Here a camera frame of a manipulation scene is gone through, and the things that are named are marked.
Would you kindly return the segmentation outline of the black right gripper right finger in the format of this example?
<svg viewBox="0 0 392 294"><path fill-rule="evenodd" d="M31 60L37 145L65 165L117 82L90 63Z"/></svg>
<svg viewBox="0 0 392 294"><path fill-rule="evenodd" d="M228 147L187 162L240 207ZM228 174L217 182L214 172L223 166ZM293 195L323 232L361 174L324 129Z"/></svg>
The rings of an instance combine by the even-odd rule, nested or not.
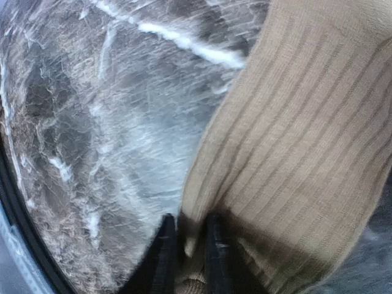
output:
<svg viewBox="0 0 392 294"><path fill-rule="evenodd" d="M263 294L264 286L240 256L223 218L209 214L205 222L205 277L208 293Z"/></svg>

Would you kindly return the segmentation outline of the tan ribbed sock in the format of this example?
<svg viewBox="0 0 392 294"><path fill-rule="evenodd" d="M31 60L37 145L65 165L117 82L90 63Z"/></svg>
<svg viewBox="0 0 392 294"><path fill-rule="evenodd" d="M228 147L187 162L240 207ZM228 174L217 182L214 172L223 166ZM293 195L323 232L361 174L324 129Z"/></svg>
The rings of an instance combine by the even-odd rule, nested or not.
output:
<svg viewBox="0 0 392 294"><path fill-rule="evenodd" d="M310 292L355 246L390 169L391 2L272 1L184 185L191 270L220 210L270 293Z"/></svg>

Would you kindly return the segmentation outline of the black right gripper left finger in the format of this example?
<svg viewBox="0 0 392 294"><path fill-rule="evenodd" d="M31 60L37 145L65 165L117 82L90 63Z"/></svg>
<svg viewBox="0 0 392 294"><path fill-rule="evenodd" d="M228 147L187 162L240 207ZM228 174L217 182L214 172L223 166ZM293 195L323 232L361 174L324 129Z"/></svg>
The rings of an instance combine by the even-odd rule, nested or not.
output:
<svg viewBox="0 0 392 294"><path fill-rule="evenodd" d="M122 287L123 293L168 294L174 292L178 264L175 218L166 214L143 260Z"/></svg>

